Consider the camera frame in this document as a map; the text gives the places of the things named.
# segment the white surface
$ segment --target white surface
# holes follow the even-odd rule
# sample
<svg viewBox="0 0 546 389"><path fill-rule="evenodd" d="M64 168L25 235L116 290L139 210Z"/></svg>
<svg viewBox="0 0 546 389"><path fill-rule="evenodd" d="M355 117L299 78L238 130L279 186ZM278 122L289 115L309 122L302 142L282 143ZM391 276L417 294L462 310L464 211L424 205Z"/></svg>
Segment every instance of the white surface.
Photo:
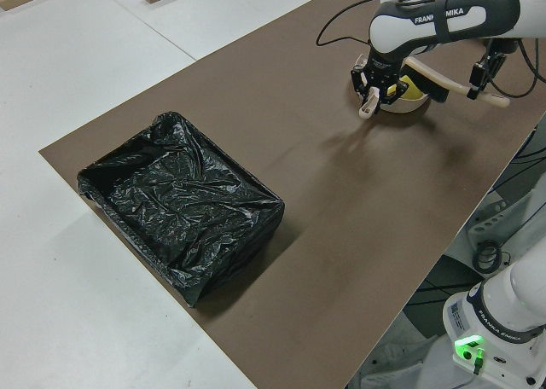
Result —
<svg viewBox="0 0 546 389"><path fill-rule="evenodd" d="M0 11L0 387L254 387L38 150L305 1Z"/></svg>
<svg viewBox="0 0 546 389"><path fill-rule="evenodd" d="M310 0L116 1L200 59ZM333 7L333 13L342 8Z"/></svg>

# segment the black plastic bag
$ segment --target black plastic bag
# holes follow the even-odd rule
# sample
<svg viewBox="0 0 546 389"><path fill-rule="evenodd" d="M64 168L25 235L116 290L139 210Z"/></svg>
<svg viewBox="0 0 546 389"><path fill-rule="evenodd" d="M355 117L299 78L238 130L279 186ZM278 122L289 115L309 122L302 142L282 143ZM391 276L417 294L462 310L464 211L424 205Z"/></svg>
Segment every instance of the black plastic bag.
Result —
<svg viewBox="0 0 546 389"><path fill-rule="evenodd" d="M82 170L78 190L189 306L245 267L284 213L279 197L174 112Z"/></svg>

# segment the black bin liner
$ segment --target black bin liner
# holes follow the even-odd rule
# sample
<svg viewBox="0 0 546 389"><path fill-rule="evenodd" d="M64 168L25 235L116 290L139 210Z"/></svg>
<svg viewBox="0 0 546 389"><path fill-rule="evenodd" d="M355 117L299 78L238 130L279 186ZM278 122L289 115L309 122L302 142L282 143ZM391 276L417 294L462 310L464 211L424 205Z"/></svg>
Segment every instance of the black bin liner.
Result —
<svg viewBox="0 0 546 389"><path fill-rule="evenodd" d="M284 203L180 114L78 174L140 256L194 306L272 237Z"/></svg>

